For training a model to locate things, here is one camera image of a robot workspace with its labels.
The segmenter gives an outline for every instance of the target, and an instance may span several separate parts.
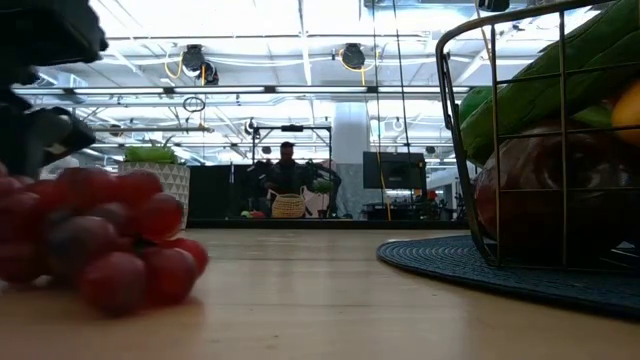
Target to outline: man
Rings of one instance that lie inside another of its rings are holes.
[[[280,161],[267,173],[264,187],[278,194],[300,194],[305,185],[296,172],[298,164],[293,160],[293,144],[286,141],[280,145]]]

